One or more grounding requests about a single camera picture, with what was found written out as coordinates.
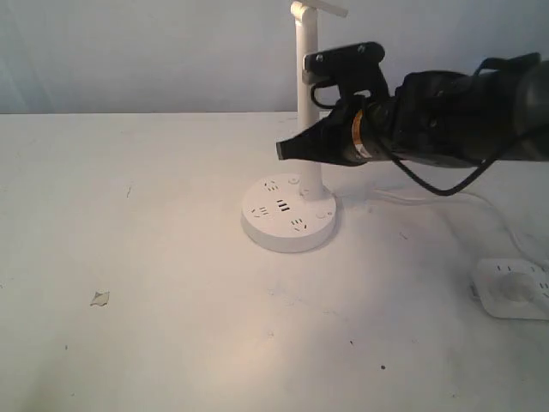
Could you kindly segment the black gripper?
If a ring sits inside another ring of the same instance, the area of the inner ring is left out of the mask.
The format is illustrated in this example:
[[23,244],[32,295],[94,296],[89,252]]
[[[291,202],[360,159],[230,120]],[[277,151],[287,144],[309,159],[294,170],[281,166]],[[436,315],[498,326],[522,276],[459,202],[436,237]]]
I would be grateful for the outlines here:
[[276,143],[280,161],[357,167],[374,161],[433,164],[433,86],[405,81],[391,95],[385,85],[338,87],[328,116]]

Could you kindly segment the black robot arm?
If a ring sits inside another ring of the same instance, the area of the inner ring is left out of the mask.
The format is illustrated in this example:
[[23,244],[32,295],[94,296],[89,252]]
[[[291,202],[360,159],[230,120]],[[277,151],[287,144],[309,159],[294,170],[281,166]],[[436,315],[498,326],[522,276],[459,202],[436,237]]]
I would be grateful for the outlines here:
[[488,58],[471,75],[430,70],[405,76],[394,94],[355,94],[326,118],[278,142],[282,160],[356,167],[412,161],[478,167],[507,143],[509,161],[547,161],[548,63],[531,53]]

